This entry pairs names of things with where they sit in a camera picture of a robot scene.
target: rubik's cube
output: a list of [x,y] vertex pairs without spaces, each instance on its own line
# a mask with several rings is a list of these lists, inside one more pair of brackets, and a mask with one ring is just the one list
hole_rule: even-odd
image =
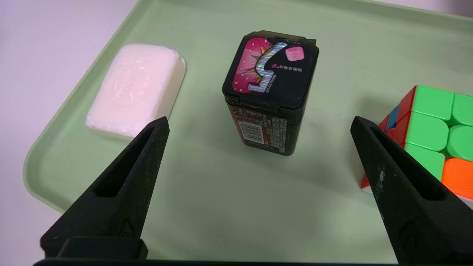
[[379,127],[473,208],[472,96],[418,85]]

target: soap bar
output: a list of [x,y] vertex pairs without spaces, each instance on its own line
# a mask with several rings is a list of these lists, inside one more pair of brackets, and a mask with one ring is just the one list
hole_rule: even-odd
[[134,138],[149,122],[169,118],[184,73],[185,61],[172,49],[125,45],[105,75],[86,126]]

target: tray rim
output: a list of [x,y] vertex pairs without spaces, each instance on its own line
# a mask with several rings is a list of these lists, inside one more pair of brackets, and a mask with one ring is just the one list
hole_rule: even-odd
[[[452,20],[460,20],[461,22],[473,22],[473,18],[469,17],[464,17],[460,15],[454,15],[454,14],[447,14],[447,13],[441,13],[441,12],[436,12],[436,11],[431,11],[431,10],[425,10],[425,9],[419,9],[419,8],[412,8],[412,7],[407,7],[407,6],[401,6],[401,5],[396,5],[396,4],[391,4],[391,3],[385,3],[385,2],[379,2],[375,0],[349,0],[351,3],[361,3],[361,4],[369,4],[369,5],[375,5],[379,7],[384,7],[384,8],[390,8],[390,9],[400,9],[400,10],[405,10],[407,12],[416,12],[416,13],[421,13],[427,16],[436,16],[436,17],[443,17],[446,19],[452,19]],[[123,31],[123,28],[130,22],[132,19],[134,19],[135,15],[139,12],[141,12],[142,9],[144,9],[147,5],[149,5],[151,1],[149,0],[139,0],[135,6],[131,9],[131,11],[128,13],[126,18],[123,20],[123,22],[120,24],[120,26],[117,28],[117,30],[114,32],[114,34],[110,37],[106,45],[103,47],[103,49],[100,51],[99,55],[94,59],[90,67],[87,69],[87,71],[83,74],[83,76],[80,78],[78,81],[77,85],[74,87],[74,89],[71,91],[71,93],[67,96],[67,98],[64,100],[64,102],[61,104],[59,109],[56,111],[54,116],[51,118],[51,120],[48,122],[46,127],[41,131],[33,145],[30,147],[28,150],[28,153],[26,154],[24,163],[23,163],[23,169],[22,169],[22,179],[23,183],[25,185],[26,190],[28,191],[29,194],[31,194],[34,198],[40,200],[41,202],[45,203],[46,205],[50,206],[51,208],[57,210],[60,213],[64,213],[66,209],[63,209],[56,205],[55,203],[51,202],[50,200],[46,199],[45,197],[41,196],[39,193],[35,191],[34,188],[32,188],[30,184],[30,178],[31,174],[28,171],[28,165],[31,163],[31,161],[34,159],[33,158],[33,153],[36,150],[37,146],[42,142],[43,138],[48,134],[50,128],[52,127],[52,124],[58,119],[58,116],[60,113],[63,111],[63,109],[68,105],[68,103],[71,101],[71,99],[77,94],[79,87],[81,86],[82,82],[88,78],[88,75],[93,71],[95,66],[99,64],[99,62],[102,60],[104,57],[104,54],[107,53],[107,51],[110,49],[110,46],[114,42],[115,38]]]

